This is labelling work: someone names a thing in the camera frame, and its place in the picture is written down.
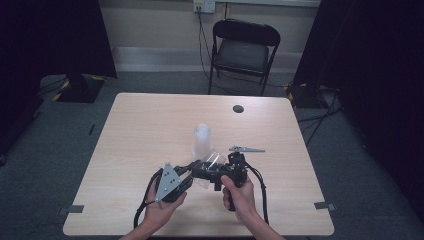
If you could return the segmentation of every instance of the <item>wall outlet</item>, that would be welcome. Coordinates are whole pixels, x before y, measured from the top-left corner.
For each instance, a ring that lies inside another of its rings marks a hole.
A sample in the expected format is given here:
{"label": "wall outlet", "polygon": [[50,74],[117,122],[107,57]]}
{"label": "wall outlet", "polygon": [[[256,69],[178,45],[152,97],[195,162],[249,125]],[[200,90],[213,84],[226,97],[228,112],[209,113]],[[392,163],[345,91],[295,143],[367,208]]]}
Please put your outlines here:
{"label": "wall outlet", "polygon": [[193,0],[193,12],[215,13],[215,1]]}

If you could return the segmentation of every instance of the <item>light wood surface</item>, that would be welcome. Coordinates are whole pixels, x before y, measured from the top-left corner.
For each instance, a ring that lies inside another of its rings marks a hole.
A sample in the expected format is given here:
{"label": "light wood surface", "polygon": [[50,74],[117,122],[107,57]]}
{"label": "light wood surface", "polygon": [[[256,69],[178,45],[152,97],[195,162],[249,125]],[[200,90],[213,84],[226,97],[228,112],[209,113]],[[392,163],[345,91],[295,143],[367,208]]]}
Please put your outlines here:
{"label": "light wood surface", "polygon": [[[243,113],[235,113],[242,105]],[[211,142],[223,155],[233,145],[265,149],[245,153],[267,186],[270,225],[282,235],[331,235],[333,223],[290,102],[284,98],[121,93],[116,97],[74,200],[66,235],[124,235],[151,176],[166,162],[191,162],[194,128],[211,127]],[[256,206],[262,195],[255,184]],[[250,236],[222,203],[213,185],[193,183],[184,204],[155,235]]]}

